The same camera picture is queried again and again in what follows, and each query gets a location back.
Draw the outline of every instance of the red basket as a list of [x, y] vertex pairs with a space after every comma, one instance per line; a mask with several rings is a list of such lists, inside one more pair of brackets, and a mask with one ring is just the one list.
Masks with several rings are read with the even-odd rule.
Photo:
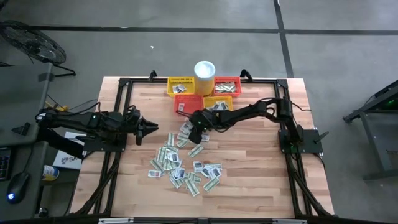
[[233, 96], [237, 97], [242, 93], [241, 78], [240, 77], [215, 77], [214, 84], [234, 82], [236, 86], [235, 93], [216, 93], [216, 88], [213, 90], [214, 96]]
[[203, 96], [200, 95], [178, 95], [174, 97], [174, 111], [178, 110], [180, 103], [183, 103], [183, 112], [192, 114], [196, 110], [203, 109]]

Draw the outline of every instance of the concrete floor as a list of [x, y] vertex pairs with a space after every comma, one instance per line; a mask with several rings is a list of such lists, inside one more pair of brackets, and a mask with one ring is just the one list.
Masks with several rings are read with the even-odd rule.
[[[280, 0], [286, 29], [396, 30], [398, 1]], [[117, 27], [277, 28], [272, 0], [12, 0], [0, 19], [30, 25]], [[50, 94], [62, 104], [96, 98], [105, 75], [192, 75], [210, 60], [218, 75], [286, 78], [278, 34], [156, 32], [45, 32], [67, 53], [77, 77], [59, 78]], [[358, 121], [341, 119], [397, 79], [398, 36], [287, 35], [294, 76], [304, 78], [323, 140], [335, 213], [345, 218], [397, 222], [396, 180], [364, 183], [378, 171]], [[0, 61], [30, 60], [0, 41]], [[52, 215], [65, 211], [71, 186], [53, 189]]]

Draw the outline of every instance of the fan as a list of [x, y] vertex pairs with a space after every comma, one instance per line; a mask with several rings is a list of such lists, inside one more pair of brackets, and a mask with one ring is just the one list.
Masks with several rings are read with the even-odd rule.
[[66, 61], [65, 51], [54, 40], [40, 31], [32, 30], [29, 25], [18, 21], [5, 21], [0, 23], [0, 35], [6, 42], [24, 52], [29, 58], [34, 58], [43, 63], [52, 63], [76, 75], [73, 70], [59, 66]]

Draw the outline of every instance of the yellow basket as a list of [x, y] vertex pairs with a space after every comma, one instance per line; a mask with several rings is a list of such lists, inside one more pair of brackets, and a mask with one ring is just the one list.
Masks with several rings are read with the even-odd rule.
[[193, 77], [168, 77], [167, 79], [167, 94], [174, 97], [176, 93], [173, 92], [173, 86], [183, 84], [187, 90], [184, 93], [177, 94], [194, 94], [195, 93], [195, 79]]
[[210, 96], [203, 98], [203, 105], [205, 108], [212, 107], [219, 101], [225, 101], [228, 105], [229, 110], [233, 110], [232, 108], [232, 96]]

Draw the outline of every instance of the wooden table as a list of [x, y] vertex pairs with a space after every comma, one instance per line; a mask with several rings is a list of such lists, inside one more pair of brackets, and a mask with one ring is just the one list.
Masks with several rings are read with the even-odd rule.
[[[101, 110], [113, 110], [120, 77], [104, 77], [99, 100]], [[304, 80], [287, 79], [291, 100], [308, 109]], [[243, 84], [243, 93], [234, 98], [234, 109], [258, 99], [274, 96], [268, 84]], [[294, 216], [285, 157], [280, 152], [277, 131], [279, 125], [265, 118], [253, 118], [237, 123], [225, 133], [210, 133], [204, 150], [190, 158], [193, 144], [179, 150], [186, 171], [193, 170], [193, 161], [220, 162], [223, 165], [221, 183], [211, 192], [203, 189], [208, 179], [198, 185], [200, 194], [192, 197], [185, 187], [176, 189], [168, 177], [147, 177], [150, 164], [167, 140], [167, 133], [178, 133], [184, 117], [174, 113], [174, 99], [166, 94], [165, 83], [135, 83], [131, 105], [141, 114], [159, 124], [159, 130], [146, 136], [142, 145], [135, 145], [129, 135], [119, 166], [112, 216], [124, 217], [223, 217], [223, 218], [290, 218]], [[298, 124], [313, 128], [310, 111], [294, 108]], [[104, 153], [96, 152], [83, 161], [71, 212], [77, 211], [94, 192], [100, 179]], [[303, 154], [307, 184], [324, 208], [333, 213], [328, 184], [319, 158]], [[301, 191], [300, 208], [304, 211]]]

